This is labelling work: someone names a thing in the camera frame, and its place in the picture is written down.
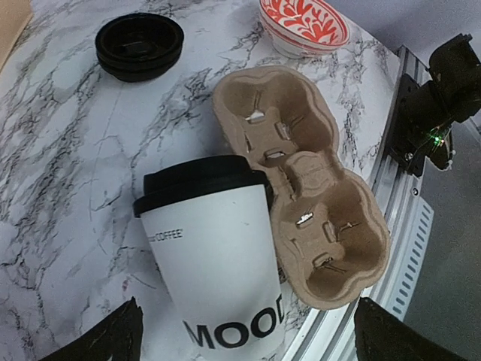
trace marble countertop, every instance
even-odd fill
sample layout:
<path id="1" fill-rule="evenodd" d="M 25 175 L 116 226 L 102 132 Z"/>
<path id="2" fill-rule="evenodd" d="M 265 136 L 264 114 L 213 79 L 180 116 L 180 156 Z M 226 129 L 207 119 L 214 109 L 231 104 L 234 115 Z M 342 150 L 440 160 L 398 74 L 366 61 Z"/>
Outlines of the marble countertop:
<path id="1" fill-rule="evenodd" d="M 229 153 L 210 95 L 232 71 L 287 65 L 313 80 L 340 130 L 344 166 L 368 179 L 398 58 L 353 23 L 319 59 L 278 54 L 255 0 L 40 0 L 0 74 L 0 358 L 35 360 L 125 300 L 144 310 L 142 360 L 203 360 L 183 329 L 132 213 L 144 174 Z M 94 37 L 134 11 L 175 19 L 179 62 L 160 78 L 103 72 Z M 309 308 L 284 283 L 286 346 Z"/>

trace marble table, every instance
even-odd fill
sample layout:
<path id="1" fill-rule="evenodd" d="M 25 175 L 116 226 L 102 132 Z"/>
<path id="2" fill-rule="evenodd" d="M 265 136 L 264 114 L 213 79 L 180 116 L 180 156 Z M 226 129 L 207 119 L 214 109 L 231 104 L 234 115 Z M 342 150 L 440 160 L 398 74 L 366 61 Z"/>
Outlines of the marble table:
<path id="1" fill-rule="evenodd" d="M 340 130 L 339 157 L 365 180 L 386 124 L 398 58 L 356 24 L 319 59 L 278 54 L 255 0 L 40 0 L 0 74 L 0 359 L 36 360 L 125 300 L 144 310 L 142 360 L 203 360 L 132 213 L 144 174 L 229 153 L 211 93 L 232 71 L 286 65 L 314 81 Z M 160 78 L 121 83 L 95 57 L 108 20 L 175 19 L 186 40 Z M 286 347 L 309 308 L 284 283 Z"/>

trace patterned bowl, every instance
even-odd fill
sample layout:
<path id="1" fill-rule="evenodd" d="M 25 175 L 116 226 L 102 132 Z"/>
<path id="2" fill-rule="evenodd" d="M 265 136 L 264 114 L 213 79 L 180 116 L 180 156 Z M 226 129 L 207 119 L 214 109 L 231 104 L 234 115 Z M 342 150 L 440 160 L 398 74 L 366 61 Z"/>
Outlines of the patterned bowl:
<path id="1" fill-rule="evenodd" d="M 316 56 L 330 53 L 349 41 L 343 17 L 322 0 L 260 0 L 261 21 L 285 55 Z"/>

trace black lid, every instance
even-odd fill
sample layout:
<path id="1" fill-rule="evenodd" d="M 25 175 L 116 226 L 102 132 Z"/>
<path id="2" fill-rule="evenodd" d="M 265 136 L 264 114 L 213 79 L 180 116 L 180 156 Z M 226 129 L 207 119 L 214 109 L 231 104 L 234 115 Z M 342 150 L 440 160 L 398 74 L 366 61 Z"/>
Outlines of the black lid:
<path id="1" fill-rule="evenodd" d="M 180 57 L 183 31 L 173 20 L 156 14 L 118 17 L 95 38 L 101 67 L 124 81 L 158 77 Z"/>
<path id="2" fill-rule="evenodd" d="M 262 184 L 270 207 L 274 194 L 263 171 L 253 171 L 242 156 L 211 156 L 174 165 L 144 176 L 144 195 L 134 202 L 134 214 L 206 196 Z"/>

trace stack of black lids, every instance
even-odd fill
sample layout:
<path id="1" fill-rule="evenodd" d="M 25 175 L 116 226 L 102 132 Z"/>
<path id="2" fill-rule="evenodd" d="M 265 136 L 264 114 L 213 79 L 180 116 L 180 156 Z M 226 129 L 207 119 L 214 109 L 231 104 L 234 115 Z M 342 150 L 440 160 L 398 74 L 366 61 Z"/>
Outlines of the stack of black lids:
<path id="1" fill-rule="evenodd" d="M 150 80 L 164 74 L 179 59 L 183 31 L 173 20 L 136 13 L 116 18 L 100 29 L 95 39 L 101 67 L 128 82 Z"/>

